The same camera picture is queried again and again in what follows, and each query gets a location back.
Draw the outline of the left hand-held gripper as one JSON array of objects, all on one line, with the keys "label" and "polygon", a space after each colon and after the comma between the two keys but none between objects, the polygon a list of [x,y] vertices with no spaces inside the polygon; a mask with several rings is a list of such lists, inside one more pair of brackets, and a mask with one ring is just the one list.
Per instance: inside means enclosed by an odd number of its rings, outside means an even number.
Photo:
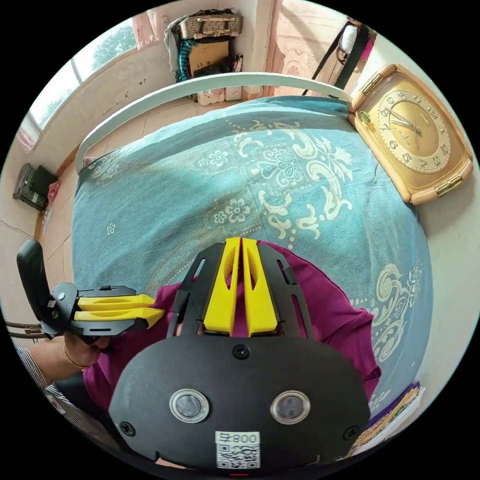
[{"label": "left hand-held gripper", "polygon": [[99,337],[149,329],[165,313],[151,308],[154,303],[154,298],[126,286],[78,290],[73,283],[63,282],[51,291],[39,322],[48,340],[69,331],[91,345]]}]

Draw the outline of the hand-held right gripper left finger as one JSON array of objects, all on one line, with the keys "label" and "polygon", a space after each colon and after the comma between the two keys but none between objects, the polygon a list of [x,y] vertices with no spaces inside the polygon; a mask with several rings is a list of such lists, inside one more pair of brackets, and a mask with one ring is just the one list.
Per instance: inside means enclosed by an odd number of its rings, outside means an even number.
[{"label": "hand-held right gripper left finger", "polygon": [[233,333],[239,277],[241,238],[227,238],[206,313],[204,330],[214,335]]}]

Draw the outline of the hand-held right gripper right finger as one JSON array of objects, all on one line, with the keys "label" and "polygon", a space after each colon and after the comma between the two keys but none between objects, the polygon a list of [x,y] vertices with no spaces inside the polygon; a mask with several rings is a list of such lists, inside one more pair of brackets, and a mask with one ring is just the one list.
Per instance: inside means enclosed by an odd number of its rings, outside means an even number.
[{"label": "hand-held right gripper right finger", "polygon": [[256,240],[242,240],[242,261],[248,336],[270,335],[277,329],[278,320]]}]

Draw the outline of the person's left hand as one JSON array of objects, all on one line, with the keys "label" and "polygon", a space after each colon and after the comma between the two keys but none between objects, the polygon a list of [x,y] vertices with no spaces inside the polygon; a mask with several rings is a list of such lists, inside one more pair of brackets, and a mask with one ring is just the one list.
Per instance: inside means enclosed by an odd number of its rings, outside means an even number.
[{"label": "person's left hand", "polygon": [[110,336],[100,336],[92,344],[87,344],[78,335],[66,331],[63,335],[63,352],[72,366],[85,370],[98,361],[110,342]]}]

